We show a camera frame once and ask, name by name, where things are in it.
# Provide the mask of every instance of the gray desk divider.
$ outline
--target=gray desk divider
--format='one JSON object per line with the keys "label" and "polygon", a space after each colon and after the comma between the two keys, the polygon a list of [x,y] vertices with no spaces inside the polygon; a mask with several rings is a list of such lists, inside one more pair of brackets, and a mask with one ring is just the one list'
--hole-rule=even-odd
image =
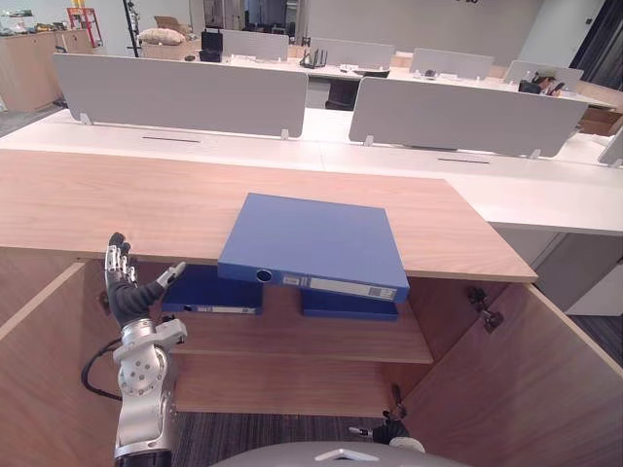
{"label": "gray desk divider", "polygon": [[250,55],[264,60],[288,59],[288,36],[261,32],[221,30],[223,55]]}
{"label": "gray desk divider", "polygon": [[92,123],[297,137],[305,73],[121,56],[55,54],[71,115]]}
{"label": "gray desk divider", "polygon": [[623,165],[623,129],[619,129],[610,144],[605,147],[598,161],[615,168]]}
{"label": "gray desk divider", "polygon": [[411,62],[411,73],[420,70],[435,70],[439,73],[449,73],[461,78],[483,80],[489,76],[494,58],[488,55],[462,54],[450,51],[435,51],[433,49],[415,49]]}
{"label": "gray desk divider", "polygon": [[364,78],[349,137],[551,158],[586,108],[584,102],[546,95]]}
{"label": "gray desk divider", "polygon": [[311,53],[318,49],[328,52],[327,65],[358,65],[362,68],[389,69],[396,50],[389,44],[339,41],[337,39],[311,38]]}
{"label": "gray desk divider", "polygon": [[584,74],[583,70],[575,68],[563,68],[561,66],[546,65],[544,63],[530,63],[529,61],[513,60],[506,70],[504,82],[519,83],[526,79],[529,74],[530,79],[534,77],[535,71],[553,71],[556,74],[558,83],[565,83],[566,90],[575,90],[577,83]]}

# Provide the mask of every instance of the blue binder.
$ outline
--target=blue binder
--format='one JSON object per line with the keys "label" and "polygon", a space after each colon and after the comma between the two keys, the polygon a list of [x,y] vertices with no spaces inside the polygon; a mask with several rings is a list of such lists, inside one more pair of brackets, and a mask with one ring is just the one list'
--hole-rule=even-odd
{"label": "blue binder", "polygon": [[409,282],[384,209],[249,194],[219,277],[404,302]]}
{"label": "blue binder", "polygon": [[262,284],[221,279],[215,266],[188,265],[166,292],[163,311],[259,314]]}
{"label": "blue binder", "polygon": [[371,319],[396,321],[398,309],[392,302],[362,299],[348,295],[304,290],[303,314],[320,318]]}

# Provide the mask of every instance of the wooden panel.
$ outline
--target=wooden panel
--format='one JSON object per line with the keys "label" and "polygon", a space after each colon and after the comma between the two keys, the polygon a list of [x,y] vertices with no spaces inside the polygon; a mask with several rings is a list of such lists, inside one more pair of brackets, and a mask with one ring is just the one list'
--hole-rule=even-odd
{"label": "wooden panel", "polygon": [[214,263],[254,192],[385,208],[408,275],[535,279],[444,180],[15,150],[0,164],[0,246],[100,257],[119,230],[138,256]]}
{"label": "wooden panel", "polygon": [[55,36],[56,44],[67,49],[70,54],[93,53],[89,32],[86,29],[81,31],[57,31]]}
{"label": "wooden panel", "polygon": [[405,397],[428,374],[431,365],[414,365],[411,363],[383,363],[381,372],[390,391],[393,384],[400,387],[400,394]]}
{"label": "wooden panel", "polygon": [[337,360],[431,363],[416,317],[399,306],[396,322],[311,318],[298,289],[265,287],[258,316],[177,313],[189,337],[177,352],[285,355]]}
{"label": "wooden panel", "polygon": [[492,65],[489,70],[489,76],[492,78],[503,78],[506,74],[507,68],[505,66]]}
{"label": "wooden panel", "polygon": [[466,280],[412,278],[409,302],[435,361],[439,361],[477,320],[478,313],[467,299],[470,287],[480,287],[489,303],[507,284]]}
{"label": "wooden panel", "polygon": [[176,355],[183,412],[379,416],[379,364],[297,357]]}
{"label": "wooden panel", "polygon": [[592,97],[602,102],[613,105],[619,112],[623,112],[623,92],[620,90],[611,90],[603,86],[594,85],[580,81],[576,89],[580,94]]}
{"label": "wooden panel", "polygon": [[7,109],[30,112],[60,97],[52,69],[52,32],[0,38],[0,95]]}
{"label": "wooden panel", "polygon": [[611,136],[623,125],[623,114],[604,109],[586,109],[578,123],[581,133]]}
{"label": "wooden panel", "polygon": [[411,435],[482,467],[620,466],[623,370],[533,286],[492,310],[407,396]]}
{"label": "wooden panel", "polygon": [[[84,389],[80,372],[119,330],[93,296],[103,282],[101,267],[71,268],[0,341],[3,465],[111,465],[120,405]],[[106,377],[114,385],[115,375],[103,370],[93,381]]]}
{"label": "wooden panel", "polygon": [[[487,292],[492,303],[507,284],[412,277],[409,279],[409,285],[411,308],[418,321],[422,321],[421,331],[430,346],[430,353],[435,362],[438,362],[479,319],[467,299],[468,288],[481,287]],[[388,384],[398,384],[403,397],[409,394],[432,368],[431,365],[405,363],[385,363],[382,366],[385,381]]]}
{"label": "wooden panel", "polygon": [[0,326],[74,261],[66,255],[0,249]]}

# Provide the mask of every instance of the binder finger hole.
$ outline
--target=binder finger hole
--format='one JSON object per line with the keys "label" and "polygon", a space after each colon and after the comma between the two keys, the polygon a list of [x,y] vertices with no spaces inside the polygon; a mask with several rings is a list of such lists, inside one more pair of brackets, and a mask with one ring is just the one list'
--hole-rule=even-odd
{"label": "binder finger hole", "polygon": [[260,282],[270,282],[273,278],[273,273],[269,270],[260,269],[256,272],[255,277]]}

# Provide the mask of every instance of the cabinet hinge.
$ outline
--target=cabinet hinge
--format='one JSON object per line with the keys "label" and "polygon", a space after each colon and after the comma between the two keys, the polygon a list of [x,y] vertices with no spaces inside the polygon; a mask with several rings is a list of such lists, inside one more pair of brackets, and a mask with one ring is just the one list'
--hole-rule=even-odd
{"label": "cabinet hinge", "polygon": [[470,287],[467,297],[474,309],[480,314],[485,322],[485,329],[490,334],[504,322],[504,316],[496,311],[489,310],[487,292],[480,287]]}
{"label": "cabinet hinge", "polygon": [[383,415],[385,417],[391,415],[393,418],[401,420],[407,416],[407,408],[402,404],[400,386],[395,382],[391,384],[391,398],[393,399],[394,407],[390,411],[384,411]]}

